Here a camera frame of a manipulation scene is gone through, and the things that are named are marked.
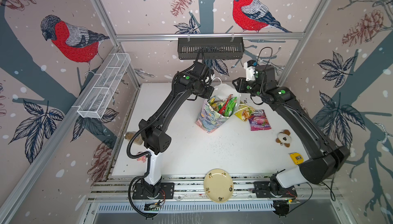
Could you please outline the red snack bag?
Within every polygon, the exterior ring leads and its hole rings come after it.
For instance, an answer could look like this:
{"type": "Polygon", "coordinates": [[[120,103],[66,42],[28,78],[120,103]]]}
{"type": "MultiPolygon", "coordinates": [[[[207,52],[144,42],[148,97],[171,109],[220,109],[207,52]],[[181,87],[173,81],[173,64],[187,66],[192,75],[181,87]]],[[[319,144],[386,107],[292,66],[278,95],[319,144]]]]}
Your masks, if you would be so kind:
{"type": "Polygon", "coordinates": [[[220,109],[218,111],[218,113],[220,115],[225,116],[225,112],[226,112],[227,106],[228,106],[229,102],[232,100],[232,98],[233,98],[233,94],[230,94],[228,96],[228,98],[223,102],[223,105],[220,107],[220,109]]]}

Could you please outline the patterned paper gift bag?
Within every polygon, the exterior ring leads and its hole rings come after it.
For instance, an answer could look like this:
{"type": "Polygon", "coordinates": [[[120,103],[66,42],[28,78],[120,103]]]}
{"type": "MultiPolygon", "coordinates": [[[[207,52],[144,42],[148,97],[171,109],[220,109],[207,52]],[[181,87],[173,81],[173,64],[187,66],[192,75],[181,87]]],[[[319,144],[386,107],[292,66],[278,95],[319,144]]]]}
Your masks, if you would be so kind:
{"type": "MultiPolygon", "coordinates": [[[[241,96],[233,86],[229,85],[228,83],[220,83],[215,85],[212,97],[216,96],[217,98],[223,100],[227,99],[230,94],[233,94],[233,98],[237,97],[236,106],[234,108],[233,114],[231,115],[233,116],[234,113],[238,110],[241,96]]],[[[222,116],[218,112],[214,111],[208,104],[208,101],[211,98],[204,100],[201,111],[195,122],[196,125],[198,125],[207,133],[213,133],[231,117],[222,116]]]]}

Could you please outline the yellow snack bag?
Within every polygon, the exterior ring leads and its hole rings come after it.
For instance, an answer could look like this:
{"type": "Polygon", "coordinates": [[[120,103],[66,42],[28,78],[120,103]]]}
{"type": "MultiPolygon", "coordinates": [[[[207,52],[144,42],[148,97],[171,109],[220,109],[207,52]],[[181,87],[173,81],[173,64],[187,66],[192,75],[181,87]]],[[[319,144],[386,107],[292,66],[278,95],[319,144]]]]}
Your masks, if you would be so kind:
{"type": "Polygon", "coordinates": [[[243,102],[240,102],[238,106],[238,110],[234,113],[234,115],[240,120],[246,122],[249,120],[251,115],[255,112],[255,109],[243,102]]]}

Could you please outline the purple candy snack bag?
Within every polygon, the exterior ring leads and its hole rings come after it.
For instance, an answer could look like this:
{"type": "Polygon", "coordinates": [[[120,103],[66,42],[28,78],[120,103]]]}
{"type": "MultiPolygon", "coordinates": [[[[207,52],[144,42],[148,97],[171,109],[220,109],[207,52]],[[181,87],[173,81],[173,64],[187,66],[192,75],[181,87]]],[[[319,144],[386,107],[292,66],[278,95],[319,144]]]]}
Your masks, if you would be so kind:
{"type": "Polygon", "coordinates": [[[265,110],[255,110],[248,119],[251,131],[270,130],[271,126],[265,114],[265,110]]]}

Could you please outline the green Fox's candy bag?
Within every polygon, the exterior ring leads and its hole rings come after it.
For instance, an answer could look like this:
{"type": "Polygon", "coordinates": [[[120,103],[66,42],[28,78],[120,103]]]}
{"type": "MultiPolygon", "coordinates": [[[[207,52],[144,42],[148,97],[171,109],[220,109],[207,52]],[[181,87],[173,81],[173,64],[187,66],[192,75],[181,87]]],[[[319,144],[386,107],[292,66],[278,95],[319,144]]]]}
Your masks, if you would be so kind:
{"type": "Polygon", "coordinates": [[[223,102],[224,102],[225,100],[226,100],[226,99],[221,100],[221,99],[217,98],[216,96],[214,96],[214,97],[212,97],[212,98],[208,101],[208,104],[211,106],[211,108],[212,108],[214,111],[218,112],[219,109],[220,109],[220,107],[223,105],[223,102]]]}

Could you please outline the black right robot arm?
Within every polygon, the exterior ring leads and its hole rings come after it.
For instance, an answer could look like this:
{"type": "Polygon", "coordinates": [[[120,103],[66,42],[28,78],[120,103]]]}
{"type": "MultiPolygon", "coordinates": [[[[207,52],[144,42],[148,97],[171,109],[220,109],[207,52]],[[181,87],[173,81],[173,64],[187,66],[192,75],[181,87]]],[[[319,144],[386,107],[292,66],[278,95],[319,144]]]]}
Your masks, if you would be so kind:
{"type": "Polygon", "coordinates": [[[295,168],[282,170],[270,178],[270,191],[273,195],[283,195],[284,191],[303,183],[320,184],[333,176],[350,155],[345,146],[338,146],[302,109],[292,91],[279,86],[272,65],[256,66],[246,69],[246,77],[232,81],[239,93],[259,97],[263,103],[277,112],[299,137],[309,159],[295,168]]]}

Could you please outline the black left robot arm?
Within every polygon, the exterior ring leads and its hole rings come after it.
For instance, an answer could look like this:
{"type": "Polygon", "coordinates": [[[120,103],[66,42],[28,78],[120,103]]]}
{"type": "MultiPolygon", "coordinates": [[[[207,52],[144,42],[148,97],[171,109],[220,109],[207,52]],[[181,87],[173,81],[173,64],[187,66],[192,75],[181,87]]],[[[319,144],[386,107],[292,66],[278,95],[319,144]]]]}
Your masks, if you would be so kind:
{"type": "Polygon", "coordinates": [[[214,71],[202,62],[195,61],[191,67],[175,74],[171,91],[160,108],[148,119],[139,123],[140,135],[146,148],[147,173],[141,180],[143,190],[155,197],[160,192],[162,180],[160,155],[172,141],[166,131],[173,117],[185,101],[207,99],[213,93],[211,86],[214,71]]]}

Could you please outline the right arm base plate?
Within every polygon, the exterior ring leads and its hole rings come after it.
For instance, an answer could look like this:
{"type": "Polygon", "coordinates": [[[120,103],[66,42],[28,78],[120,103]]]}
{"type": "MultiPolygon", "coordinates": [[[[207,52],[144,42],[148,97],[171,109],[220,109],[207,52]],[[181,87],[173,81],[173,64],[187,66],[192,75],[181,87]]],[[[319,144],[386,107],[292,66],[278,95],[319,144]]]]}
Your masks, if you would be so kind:
{"type": "Polygon", "coordinates": [[[295,187],[283,188],[276,182],[254,182],[256,198],[297,198],[295,187]]]}

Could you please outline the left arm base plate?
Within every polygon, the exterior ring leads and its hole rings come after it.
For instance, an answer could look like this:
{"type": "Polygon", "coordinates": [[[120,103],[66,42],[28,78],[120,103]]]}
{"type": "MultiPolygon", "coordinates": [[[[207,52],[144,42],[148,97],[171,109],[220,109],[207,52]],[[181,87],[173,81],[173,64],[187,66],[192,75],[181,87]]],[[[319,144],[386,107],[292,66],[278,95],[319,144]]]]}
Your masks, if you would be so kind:
{"type": "Polygon", "coordinates": [[[137,183],[133,190],[133,200],[155,200],[155,199],[173,199],[175,191],[174,183],[157,183],[149,185],[146,183],[137,183]]]}

